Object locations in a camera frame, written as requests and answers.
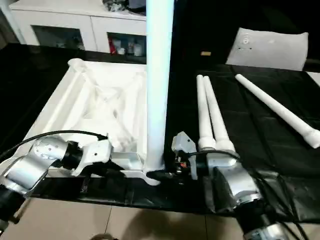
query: shelf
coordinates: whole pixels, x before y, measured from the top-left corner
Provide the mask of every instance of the shelf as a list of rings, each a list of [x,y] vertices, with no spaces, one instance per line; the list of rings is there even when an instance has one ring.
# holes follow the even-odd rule
[[[102,0],[19,0],[10,5],[12,10],[77,14],[115,19],[146,21],[147,17],[129,11],[110,12]]]

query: white pillow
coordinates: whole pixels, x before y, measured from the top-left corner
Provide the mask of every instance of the white pillow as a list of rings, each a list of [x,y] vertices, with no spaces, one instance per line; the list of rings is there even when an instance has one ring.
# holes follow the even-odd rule
[[[308,33],[283,34],[239,28],[226,64],[302,71]]]

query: black cable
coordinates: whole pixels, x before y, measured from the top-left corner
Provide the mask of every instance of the black cable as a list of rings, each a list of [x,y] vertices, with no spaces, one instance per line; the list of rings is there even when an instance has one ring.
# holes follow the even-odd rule
[[[45,137],[45,136],[49,136],[49,135],[55,135],[55,134],[85,134],[85,135],[91,135],[91,136],[95,136],[98,138],[98,140],[105,140],[105,139],[108,139],[107,136],[104,136],[104,135],[101,135],[101,134],[98,134],[98,133],[94,133],[94,132],[90,132],[90,131],[81,131],[81,130],[58,130],[58,131],[49,131],[49,132],[45,132],[45,133],[42,133],[42,134],[39,134],[39,135],[35,135],[35,136],[32,136],[28,139],[25,139],[21,142],[19,142],[18,144],[14,145],[13,147],[9,148],[8,150],[4,151],[2,154],[0,154],[0,162],[1,162],[1,159],[6,156],[8,153],[10,153],[11,151],[17,149],[18,147],[20,147],[21,145],[23,144],[26,144],[32,140],[36,140],[38,138],[41,138],[41,137]]]
[[[236,160],[241,161],[240,157],[236,154],[233,154],[229,151],[224,151],[224,150],[204,150],[204,151],[198,151],[198,152],[191,152],[191,153],[187,153],[187,155],[189,157],[191,156],[197,156],[197,155],[206,155],[206,154],[210,154],[210,153],[219,153],[219,154],[225,154],[228,155],[229,157],[232,157]],[[269,188],[270,192],[275,196],[276,200],[278,201],[278,203],[282,206],[282,208],[285,210],[286,214],[291,218],[290,220],[296,225],[296,227],[298,228],[303,240],[309,240],[305,230],[301,227],[301,225],[296,221],[295,217],[293,216],[293,214],[290,212],[288,206],[282,201],[282,199],[278,196],[278,194],[275,192],[275,190],[271,187],[271,185],[261,176],[261,174],[254,168],[254,167],[249,167],[253,173],[255,174],[255,178],[257,180],[260,180],[267,188]],[[294,238],[299,239],[298,236],[289,228],[288,230]]]
[[[295,232],[292,231],[292,229],[287,224],[285,224],[282,221],[280,221],[279,223],[294,237],[294,239],[300,240],[300,238],[297,236],[297,234],[295,234]]]
[[[196,152],[190,152],[190,153],[187,153],[186,155],[188,157],[191,157],[191,156],[197,156],[197,155],[202,155],[202,154],[225,154],[225,155],[228,155],[229,157],[232,157],[236,160],[240,160],[240,157],[232,152],[229,152],[229,151],[224,151],[224,150],[215,150],[215,149],[212,149],[212,150],[205,150],[205,151],[196,151]]]

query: black table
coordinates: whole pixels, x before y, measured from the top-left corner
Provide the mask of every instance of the black table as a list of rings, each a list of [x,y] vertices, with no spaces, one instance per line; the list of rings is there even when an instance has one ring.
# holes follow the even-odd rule
[[[68,60],[144,64],[145,58],[116,56],[61,48],[11,44],[0,51],[2,121],[0,151],[21,141],[68,69]],[[185,131],[199,139],[196,75],[208,75],[214,87],[229,136],[244,163],[255,167],[291,213],[301,222],[320,222],[320,150],[279,119],[234,79],[241,73],[250,81],[320,129],[320,88],[305,73],[271,68],[214,65],[197,70],[181,63],[171,70],[167,105],[164,159],[169,165],[173,137]],[[149,186],[142,179],[92,178],[82,191],[83,178],[46,178],[33,196],[46,199],[209,213],[201,181],[184,185]],[[281,220],[288,220],[273,195],[266,195]]]

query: white cylindrical rod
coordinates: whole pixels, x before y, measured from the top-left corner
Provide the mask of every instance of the white cylindrical rod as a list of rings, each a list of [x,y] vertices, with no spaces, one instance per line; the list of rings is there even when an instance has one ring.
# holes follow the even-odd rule
[[[174,0],[146,3],[147,154],[144,171],[163,167]]]
[[[248,79],[241,74],[237,74],[235,78],[245,86],[250,92],[252,92],[258,99],[264,102],[272,111],[278,114],[283,120],[285,120],[291,127],[293,127],[299,134],[301,134],[304,140],[314,149],[320,146],[320,131],[312,128],[305,123],[301,118],[296,116],[281,103],[273,99],[259,87],[254,85]]]
[[[198,118],[199,118],[199,151],[205,148],[215,148],[216,141],[214,139],[210,115],[207,103],[206,90],[204,86],[204,77],[202,75],[196,76],[196,92],[198,99]]]
[[[211,117],[212,128],[216,141],[215,148],[218,150],[230,150],[235,152],[235,146],[229,139],[229,135],[224,120],[222,118],[216,95],[210,82],[210,78],[208,76],[205,76],[203,77],[203,81]]]

